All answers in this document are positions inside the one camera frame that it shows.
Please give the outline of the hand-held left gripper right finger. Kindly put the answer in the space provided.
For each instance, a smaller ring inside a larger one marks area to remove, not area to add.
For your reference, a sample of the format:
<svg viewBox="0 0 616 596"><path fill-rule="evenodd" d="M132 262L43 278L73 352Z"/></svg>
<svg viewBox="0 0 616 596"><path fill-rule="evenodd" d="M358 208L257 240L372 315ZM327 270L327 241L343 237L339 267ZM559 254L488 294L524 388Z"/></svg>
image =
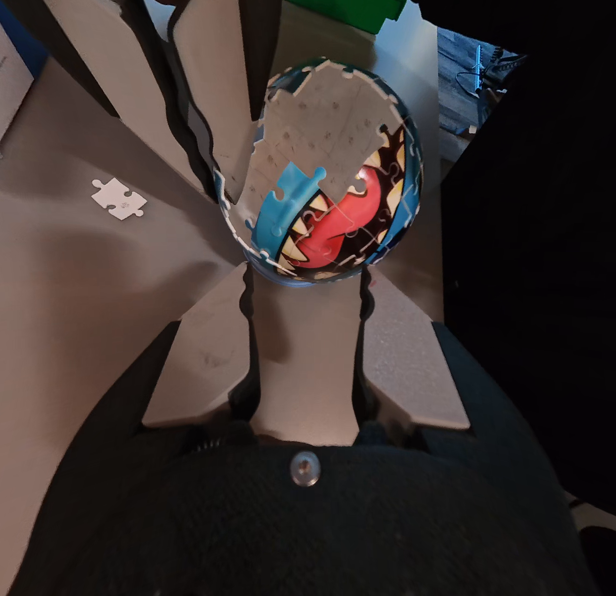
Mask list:
<svg viewBox="0 0 616 596"><path fill-rule="evenodd" d="M357 362L369 417L386 430L469 430L432 319L376 265L364 269L360 295Z"/></svg>

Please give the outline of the blue monster-mouth puzzle ball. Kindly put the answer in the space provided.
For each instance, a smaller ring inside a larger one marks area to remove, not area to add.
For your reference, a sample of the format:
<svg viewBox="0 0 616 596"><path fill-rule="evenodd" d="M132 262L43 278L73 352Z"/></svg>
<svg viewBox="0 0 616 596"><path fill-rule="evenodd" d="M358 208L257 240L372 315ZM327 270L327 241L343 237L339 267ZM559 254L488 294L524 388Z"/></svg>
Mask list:
<svg viewBox="0 0 616 596"><path fill-rule="evenodd" d="M424 159L404 101L324 57L268 83L242 191L214 170L222 215L252 269L289 287L379 263L419 209Z"/></svg>

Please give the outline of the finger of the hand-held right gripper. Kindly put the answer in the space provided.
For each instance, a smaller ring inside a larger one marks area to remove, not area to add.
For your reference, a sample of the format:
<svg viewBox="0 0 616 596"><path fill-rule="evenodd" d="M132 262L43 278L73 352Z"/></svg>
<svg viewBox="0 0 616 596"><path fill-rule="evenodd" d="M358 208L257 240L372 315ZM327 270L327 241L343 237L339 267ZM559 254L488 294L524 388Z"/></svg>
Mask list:
<svg viewBox="0 0 616 596"><path fill-rule="evenodd" d="M211 135L213 163L225 179L227 197L236 204L259 119L251 117L238 0L178 3L169 34L190 99Z"/></svg>
<svg viewBox="0 0 616 596"><path fill-rule="evenodd" d="M143 0L43 0L120 121L202 196L212 169L181 111L179 86Z"/></svg>

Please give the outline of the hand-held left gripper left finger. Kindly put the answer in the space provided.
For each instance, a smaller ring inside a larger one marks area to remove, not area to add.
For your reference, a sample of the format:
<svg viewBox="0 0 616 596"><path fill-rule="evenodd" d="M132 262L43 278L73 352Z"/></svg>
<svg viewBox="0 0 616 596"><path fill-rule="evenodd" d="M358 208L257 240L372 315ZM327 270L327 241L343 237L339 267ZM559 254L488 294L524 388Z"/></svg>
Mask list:
<svg viewBox="0 0 616 596"><path fill-rule="evenodd" d="M243 262L181 317L144 425L204 422L226 407L258 362L251 358L252 289Z"/></svg>

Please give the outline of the green plastic bin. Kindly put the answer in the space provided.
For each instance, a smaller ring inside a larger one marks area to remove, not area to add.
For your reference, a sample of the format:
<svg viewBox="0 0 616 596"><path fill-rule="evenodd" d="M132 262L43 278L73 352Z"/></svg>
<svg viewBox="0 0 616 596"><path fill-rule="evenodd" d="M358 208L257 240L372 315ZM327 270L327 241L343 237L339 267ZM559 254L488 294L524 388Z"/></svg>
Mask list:
<svg viewBox="0 0 616 596"><path fill-rule="evenodd" d="M396 21L406 0L286 0L358 30L377 35L386 20Z"/></svg>

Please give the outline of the white puzzle piece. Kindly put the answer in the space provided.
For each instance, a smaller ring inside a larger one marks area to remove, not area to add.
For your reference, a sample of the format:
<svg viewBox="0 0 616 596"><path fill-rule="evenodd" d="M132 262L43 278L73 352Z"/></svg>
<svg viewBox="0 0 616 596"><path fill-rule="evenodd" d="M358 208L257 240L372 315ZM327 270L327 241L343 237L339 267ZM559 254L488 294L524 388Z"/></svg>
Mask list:
<svg viewBox="0 0 616 596"><path fill-rule="evenodd" d="M106 183L94 179L92 185L97 189L92 199L115 218L123 221L131 216L143 216L142 207L147 203L146 199L130 191L117 178L113 177Z"/></svg>

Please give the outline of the puzzle ball cardboard box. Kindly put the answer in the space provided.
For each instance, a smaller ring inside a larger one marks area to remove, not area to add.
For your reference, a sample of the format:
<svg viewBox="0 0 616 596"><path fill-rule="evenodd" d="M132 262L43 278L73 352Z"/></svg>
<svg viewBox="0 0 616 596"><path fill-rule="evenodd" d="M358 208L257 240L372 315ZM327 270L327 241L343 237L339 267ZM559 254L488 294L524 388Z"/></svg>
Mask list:
<svg viewBox="0 0 616 596"><path fill-rule="evenodd" d="M1 3L1 138L48 57L43 44Z"/></svg>

